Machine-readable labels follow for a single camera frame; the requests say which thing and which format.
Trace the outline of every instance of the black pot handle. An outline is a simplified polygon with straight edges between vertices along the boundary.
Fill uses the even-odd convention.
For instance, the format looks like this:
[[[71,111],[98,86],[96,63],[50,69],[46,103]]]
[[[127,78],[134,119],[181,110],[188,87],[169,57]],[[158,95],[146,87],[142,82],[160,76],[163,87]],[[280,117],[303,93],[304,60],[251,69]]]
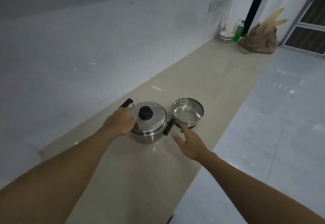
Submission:
[[[168,122],[166,128],[162,132],[163,135],[167,136],[169,132],[171,131],[173,125],[175,124],[176,120],[174,118],[171,118],[170,121]]]
[[[126,108],[128,107],[131,103],[133,103],[133,100],[128,98],[120,107]]]

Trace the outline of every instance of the pot lid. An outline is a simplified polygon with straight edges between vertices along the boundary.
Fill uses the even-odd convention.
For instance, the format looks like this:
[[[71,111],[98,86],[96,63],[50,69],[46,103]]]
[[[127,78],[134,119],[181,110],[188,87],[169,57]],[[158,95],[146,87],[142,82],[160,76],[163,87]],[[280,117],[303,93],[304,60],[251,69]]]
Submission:
[[[167,122],[167,114],[163,107],[154,102],[137,103],[130,109],[130,118],[136,116],[133,131],[143,136],[154,135]]]

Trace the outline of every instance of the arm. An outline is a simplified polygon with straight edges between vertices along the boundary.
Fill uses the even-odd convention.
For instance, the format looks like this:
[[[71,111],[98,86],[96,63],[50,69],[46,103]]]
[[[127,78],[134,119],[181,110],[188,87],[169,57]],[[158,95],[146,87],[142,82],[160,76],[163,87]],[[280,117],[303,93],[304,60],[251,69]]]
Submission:
[[[297,201],[241,172],[209,151],[199,136],[182,127],[185,142],[173,133],[182,153],[198,161],[215,178],[248,224],[325,223],[325,220]]]
[[[0,223],[65,223],[111,142],[136,117],[119,108],[92,136],[43,162],[0,191]]]

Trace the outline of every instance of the hand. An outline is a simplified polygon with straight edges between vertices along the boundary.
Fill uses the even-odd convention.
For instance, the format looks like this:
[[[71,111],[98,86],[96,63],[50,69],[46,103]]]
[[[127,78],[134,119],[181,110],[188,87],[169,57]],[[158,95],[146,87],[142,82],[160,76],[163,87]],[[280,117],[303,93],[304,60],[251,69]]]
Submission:
[[[116,135],[116,137],[123,136],[132,130],[136,123],[136,116],[132,119],[129,118],[129,107],[119,107],[118,110],[114,111],[104,122],[100,130],[108,129]]]
[[[185,135],[185,142],[177,134],[173,133],[173,139],[177,143],[181,152],[189,159],[200,162],[210,151],[206,148],[200,137],[188,127],[181,126],[181,132]]]

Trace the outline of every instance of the white bowl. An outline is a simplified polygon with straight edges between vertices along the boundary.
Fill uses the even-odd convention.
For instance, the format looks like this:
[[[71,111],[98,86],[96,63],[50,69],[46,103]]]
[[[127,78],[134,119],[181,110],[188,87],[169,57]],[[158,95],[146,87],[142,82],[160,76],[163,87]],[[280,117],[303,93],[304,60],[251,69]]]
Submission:
[[[230,43],[235,35],[232,32],[223,31],[220,33],[219,38],[224,43]]]

